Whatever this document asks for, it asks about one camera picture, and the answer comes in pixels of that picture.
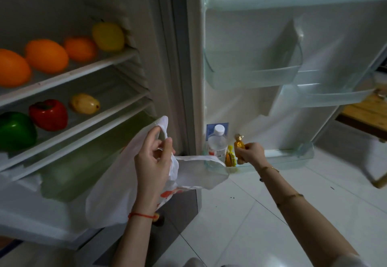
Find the wooden table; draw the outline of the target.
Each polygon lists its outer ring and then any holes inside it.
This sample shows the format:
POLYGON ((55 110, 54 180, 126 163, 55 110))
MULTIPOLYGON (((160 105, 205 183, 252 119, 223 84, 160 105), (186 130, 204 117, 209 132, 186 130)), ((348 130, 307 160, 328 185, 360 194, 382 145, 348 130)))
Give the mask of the wooden table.
POLYGON ((346 105, 336 121, 387 143, 387 84, 377 84, 360 103, 346 105))

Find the small yellow mango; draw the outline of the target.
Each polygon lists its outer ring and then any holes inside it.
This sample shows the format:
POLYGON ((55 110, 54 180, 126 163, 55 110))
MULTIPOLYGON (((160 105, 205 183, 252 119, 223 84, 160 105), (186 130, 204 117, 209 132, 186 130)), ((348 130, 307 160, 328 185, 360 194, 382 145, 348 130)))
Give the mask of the small yellow mango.
POLYGON ((89 94, 78 93, 70 98, 69 107, 76 113, 92 115, 100 110, 101 104, 89 94))

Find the clear water bottle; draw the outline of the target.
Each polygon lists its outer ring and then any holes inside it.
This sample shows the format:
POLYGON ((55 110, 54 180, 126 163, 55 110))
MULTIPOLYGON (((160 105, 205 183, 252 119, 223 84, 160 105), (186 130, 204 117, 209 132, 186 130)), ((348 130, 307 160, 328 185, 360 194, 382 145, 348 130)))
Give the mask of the clear water bottle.
POLYGON ((226 149, 228 147, 225 132, 226 129, 223 124, 210 125, 207 137, 208 155, 217 157, 223 163, 225 162, 226 149))

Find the person's right forearm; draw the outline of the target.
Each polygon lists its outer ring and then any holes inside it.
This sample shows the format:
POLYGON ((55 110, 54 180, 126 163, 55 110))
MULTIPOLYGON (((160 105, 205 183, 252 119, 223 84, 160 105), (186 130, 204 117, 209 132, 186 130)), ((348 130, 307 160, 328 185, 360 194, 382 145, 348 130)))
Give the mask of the person's right forearm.
POLYGON ((258 171, 313 267, 368 267, 341 233, 278 170, 258 171))

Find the small orange fruit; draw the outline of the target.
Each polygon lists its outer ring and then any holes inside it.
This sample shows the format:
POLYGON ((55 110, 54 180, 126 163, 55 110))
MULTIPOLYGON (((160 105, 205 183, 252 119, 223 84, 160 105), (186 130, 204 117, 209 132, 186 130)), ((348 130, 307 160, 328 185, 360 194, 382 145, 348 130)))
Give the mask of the small orange fruit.
POLYGON ((97 45, 86 36, 68 37, 64 40, 63 46, 69 59, 78 63, 93 61, 98 56, 97 45))

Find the person's left forearm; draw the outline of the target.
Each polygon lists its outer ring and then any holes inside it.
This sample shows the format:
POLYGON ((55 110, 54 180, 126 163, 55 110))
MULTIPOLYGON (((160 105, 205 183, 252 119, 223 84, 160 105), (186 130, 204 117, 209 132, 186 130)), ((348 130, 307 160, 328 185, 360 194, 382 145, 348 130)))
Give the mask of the person's left forearm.
POLYGON ((128 222, 110 267, 145 267, 155 210, 135 209, 128 222))

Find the yellow flat snack packet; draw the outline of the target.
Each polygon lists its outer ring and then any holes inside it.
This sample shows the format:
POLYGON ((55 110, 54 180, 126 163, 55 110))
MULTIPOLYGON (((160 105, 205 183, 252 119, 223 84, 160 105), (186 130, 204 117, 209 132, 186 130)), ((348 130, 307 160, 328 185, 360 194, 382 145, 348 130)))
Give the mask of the yellow flat snack packet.
POLYGON ((225 165, 226 167, 236 167, 237 166, 237 160, 233 153, 233 147, 231 145, 228 145, 226 149, 226 156, 225 156, 225 165))

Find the person's right hand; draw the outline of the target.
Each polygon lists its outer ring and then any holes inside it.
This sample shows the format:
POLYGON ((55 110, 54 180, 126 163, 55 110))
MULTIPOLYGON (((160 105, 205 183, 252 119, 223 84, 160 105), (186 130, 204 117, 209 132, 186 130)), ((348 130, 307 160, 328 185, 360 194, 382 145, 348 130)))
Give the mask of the person's right hand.
POLYGON ((245 163, 251 164, 256 171, 261 169, 272 167, 272 165, 267 161, 264 153, 264 148, 257 142, 256 151, 243 150, 241 148, 236 149, 237 152, 243 157, 245 163))

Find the white refrigerator body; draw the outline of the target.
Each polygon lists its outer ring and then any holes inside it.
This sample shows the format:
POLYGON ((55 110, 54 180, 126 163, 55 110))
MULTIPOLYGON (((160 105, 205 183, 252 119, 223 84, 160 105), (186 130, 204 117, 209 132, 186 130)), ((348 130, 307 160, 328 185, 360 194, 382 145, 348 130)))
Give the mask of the white refrigerator body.
MULTIPOLYGON (((123 63, 0 107, 0 114, 20 112, 29 116, 28 109, 32 104, 56 99, 67 108, 69 127, 73 117, 71 112, 85 115, 69 107, 70 98, 75 94, 86 93, 96 98, 101 104, 98 112, 102 112, 103 107, 109 105, 102 99, 103 95, 113 99, 113 90, 124 94, 117 102, 110 103, 116 105, 146 89, 150 92, 152 105, 143 111, 156 120, 168 117, 167 136, 177 141, 174 147, 179 151, 182 148, 181 137, 178 136, 180 127, 175 126, 177 114, 183 110, 172 101, 175 93, 170 91, 172 84, 171 75, 167 75, 167 53, 162 50, 165 44, 162 43, 164 33, 158 0, 0 0, 0 49, 13 51, 25 58, 25 45, 31 40, 50 39, 61 46, 66 38, 73 36, 86 36, 94 41, 91 28, 99 22, 118 24, 125 34, 124 49, 135 48, 139 54, 123 63)), ((93 61, 78 63, 69 59, 67 68, 70 64, 90 64, 100 55, 109 56, 121 51, 105 52, 98 48, 98 56, 93 61)), ((37 134, 43 130, 36 125, 35 128, 37 134)), ((0 153, 15 154, 23 150, 0 153)), ((71 202, 42 197, 39 170, 17 181, 12 181, 6 171, 0 172, 0 242, 2 238, 10 238, 50 247, 81 248, 84 252, 83 245, 89 247, 102 243, 105 235, 125 227, 126 223, 100 229, 89 227, 85 201, 96 183, 71 202)))

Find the white refrigerator door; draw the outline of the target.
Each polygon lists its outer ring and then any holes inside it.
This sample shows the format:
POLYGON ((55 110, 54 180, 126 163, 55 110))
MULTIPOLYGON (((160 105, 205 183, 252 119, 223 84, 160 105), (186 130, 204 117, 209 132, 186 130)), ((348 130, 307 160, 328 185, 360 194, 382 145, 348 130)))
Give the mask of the white refrigerator door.
POLYGON ((190 51, 191 79, 184 75, 183 94, 190 96, 196 152, 208 154, 207 124, 229 123, 228 143, 260 142, 266 150, 296 149, 317 141, 342 106, 271 110, 280 86, 216 90, 206 81, 204 50, 229 50, 256 43, 268 30, 276 36, 291 19, 303 31, 299 71, 374 72, 387 57, 387 0, 257 10, 218 11, 203 0, 172 0, 178 50, 190 51))

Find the white plastic bag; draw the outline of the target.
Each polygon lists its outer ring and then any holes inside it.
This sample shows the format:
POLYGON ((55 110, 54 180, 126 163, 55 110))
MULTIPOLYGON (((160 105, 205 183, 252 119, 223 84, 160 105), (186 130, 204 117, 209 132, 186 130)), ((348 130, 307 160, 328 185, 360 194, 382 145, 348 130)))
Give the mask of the white plastic bag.
MULTIPOLYGON (((90 228, 100 229, 126 223, 137 194, 134 157, 148 132, 159 126, 167 137, 168 117, 162 116, 142 128, 128 143, 85 201, 85 217, 90 228)), ((157 209, 176 193, 211 190, 227 180, 226 166, 214 156, 172 156, 168 180, 157 201, 157 209)))

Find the person's left hand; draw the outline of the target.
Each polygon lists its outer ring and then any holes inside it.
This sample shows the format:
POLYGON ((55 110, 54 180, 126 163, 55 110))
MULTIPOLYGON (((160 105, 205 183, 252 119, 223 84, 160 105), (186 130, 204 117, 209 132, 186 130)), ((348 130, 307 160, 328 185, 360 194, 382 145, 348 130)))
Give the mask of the person's left hand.
POLYGON ((156 210, 158 200, 169 177, 170 170, 163 169, 163 144, 159 140, 160 126, 154 126, 147 134, 141 149, 135 156, 137 196, 133 208, 156 210))

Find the clear crisper drawer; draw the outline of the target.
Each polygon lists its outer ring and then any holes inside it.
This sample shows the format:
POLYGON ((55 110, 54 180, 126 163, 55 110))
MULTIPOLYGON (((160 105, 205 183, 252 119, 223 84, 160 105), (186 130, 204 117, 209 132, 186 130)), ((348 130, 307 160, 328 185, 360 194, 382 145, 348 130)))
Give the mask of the clear crisper drawer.
POLYGON ((46 199, 71 202, 92 187, 132 138, 155 117, 140 112, 38 171, 46 199))

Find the red bell pepper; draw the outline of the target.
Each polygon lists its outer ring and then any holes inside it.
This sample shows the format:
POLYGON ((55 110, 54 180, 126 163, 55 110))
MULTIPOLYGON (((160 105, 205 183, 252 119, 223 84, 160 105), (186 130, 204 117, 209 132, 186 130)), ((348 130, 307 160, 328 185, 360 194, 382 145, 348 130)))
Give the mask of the red bell pepper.
POLYGON ((50 132, 65 129, 69 120, 67 108, 56 99, 32 104, 29 106, 28 114, 37 127, 50 132))

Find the yellow twisted snack packet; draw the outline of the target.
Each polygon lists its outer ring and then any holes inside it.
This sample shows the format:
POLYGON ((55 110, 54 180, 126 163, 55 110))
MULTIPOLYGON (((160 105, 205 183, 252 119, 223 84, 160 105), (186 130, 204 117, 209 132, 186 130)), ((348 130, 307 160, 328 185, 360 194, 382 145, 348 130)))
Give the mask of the yellow twisted snack packet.
POLYGON ((245 149, 245 144, 242 141, 243 136, 240 134, 235 134, 235 142, 234 142, 234 151, 235 151, 235 157, 237 159, 238 165, 243 165, 245 163, 243 157, 237 152, 237 148, 245 149))

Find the clear long door bin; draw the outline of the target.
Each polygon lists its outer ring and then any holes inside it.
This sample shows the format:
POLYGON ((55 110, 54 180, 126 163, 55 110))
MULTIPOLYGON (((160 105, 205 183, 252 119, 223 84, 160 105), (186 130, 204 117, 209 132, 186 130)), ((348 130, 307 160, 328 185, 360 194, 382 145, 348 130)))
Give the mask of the clear long door bin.
POLYGON ((375 89, 372 72, 299 71, 293 82, 280 86, 271 110, 336 107, 359 103, 375 89))

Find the clear low door bin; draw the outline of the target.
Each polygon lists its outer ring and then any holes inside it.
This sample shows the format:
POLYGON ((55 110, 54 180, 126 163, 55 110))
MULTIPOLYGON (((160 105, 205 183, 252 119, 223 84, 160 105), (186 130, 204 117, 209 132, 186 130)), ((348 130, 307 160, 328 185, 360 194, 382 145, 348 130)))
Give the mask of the clear low door bin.
MULTIPOLYGON (((268 162, 279 169, 292 169, 302 166, 309 159, 314 158, 314 145, 312 142, 299 145, 296 149, 289 150, 265 150, 268 162)), ((223 175, 244 174, 254 172, 255 169, 249 163, 237 165, 236 167, 224 167, 213 161, 205 161, 205 168, 213 173, 223 175)))

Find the green bell pepper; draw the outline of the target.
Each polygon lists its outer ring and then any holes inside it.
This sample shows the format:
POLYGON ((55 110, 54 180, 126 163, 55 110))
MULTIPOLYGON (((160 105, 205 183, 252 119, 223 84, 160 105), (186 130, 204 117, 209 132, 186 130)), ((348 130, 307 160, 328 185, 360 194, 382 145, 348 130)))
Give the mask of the green bell pepper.
POLYGON ((16 152, 37 142, 37 130, 30 117, 20 112, 0 114, 0 151, 16 152))

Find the yellow lemon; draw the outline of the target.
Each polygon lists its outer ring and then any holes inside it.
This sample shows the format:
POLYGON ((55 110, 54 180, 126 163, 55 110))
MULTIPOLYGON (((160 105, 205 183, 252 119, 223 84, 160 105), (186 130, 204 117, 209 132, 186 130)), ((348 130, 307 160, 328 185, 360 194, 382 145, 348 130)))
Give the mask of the yellow lemon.
POLYGON ((99 22, 91 28, 92 37, 97 47, 105 52, 118 52, 125 47, 125 34, 115 23, 99 22))

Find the glass fridge shelf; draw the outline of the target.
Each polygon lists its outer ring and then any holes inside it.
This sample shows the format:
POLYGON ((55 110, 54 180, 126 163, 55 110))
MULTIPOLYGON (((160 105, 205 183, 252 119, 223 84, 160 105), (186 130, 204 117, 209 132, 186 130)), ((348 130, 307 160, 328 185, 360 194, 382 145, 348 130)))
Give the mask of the glass fridge shelf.
POLYGON ((112 95, 114 95, 113 99, 108 99, 107 95, 103 95, 102 99, 109 105, 103 107, 102 112, 88 117, 71 112, 70 115, 73 117, 70 118, 69 127, 63 131, 39 130, 38 142, 33 147, 15 154, 0 153, 0 172, 6 171, 12 181, 22 179, 96 139, 152 105, 150 92, 146 89, 116 105, 110 103, 117 102, 124 94, 118 94, 113 90, 112 95))
POLYGON ((109 56, 100 55, 97 61, 90 64, 83 66, 70 64, 70 67, 59 75, 46 75, 37 71, 33 71, 32 79, 25 85, 10 89, 0 87, 0 107, 15 103, 24 98, 28 98, 32 95, 94 73, 106 67, 123 63, 124 61, 132 59, 138 54, 139 51, 137 49, 127 47, 118 54, 109 56))

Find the clear curved door bin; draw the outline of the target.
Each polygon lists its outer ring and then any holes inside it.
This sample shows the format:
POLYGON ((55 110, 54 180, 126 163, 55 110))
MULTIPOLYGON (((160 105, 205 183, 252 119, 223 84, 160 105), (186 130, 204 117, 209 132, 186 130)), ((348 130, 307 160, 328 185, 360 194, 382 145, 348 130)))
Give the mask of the clear curved door bin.
POLYGON ((276 36, 268 30, 260 33, 256 43, 229 50, 204 50, 204 73, 216 90, 250 89, 292 83, 303 64, 303 31, 291 19, 276 36))

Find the blue and white carton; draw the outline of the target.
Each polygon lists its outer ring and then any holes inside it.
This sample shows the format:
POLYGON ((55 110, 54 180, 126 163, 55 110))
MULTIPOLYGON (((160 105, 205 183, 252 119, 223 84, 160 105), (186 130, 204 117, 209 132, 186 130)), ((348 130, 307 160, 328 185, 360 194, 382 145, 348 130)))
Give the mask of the blue and white carton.
POLYGON ((228 146, 229 123, 207 124, 206 146, 209 155, 220 158, 228 146))

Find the large orange fruit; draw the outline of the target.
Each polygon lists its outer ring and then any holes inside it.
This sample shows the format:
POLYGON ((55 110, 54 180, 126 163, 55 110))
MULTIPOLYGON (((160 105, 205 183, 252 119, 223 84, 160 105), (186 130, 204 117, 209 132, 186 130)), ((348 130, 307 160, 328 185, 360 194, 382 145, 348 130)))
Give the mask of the large orange fruit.
POLYGON ((63 72, 69 64, 65 48, 50 39, 29 41, 25 45, 25 59, 31 68, 46 74, 63 72))
POLYGON ((21 55, 0 49, 0 87, 15 88, 30 81, 31 68, 21 55))

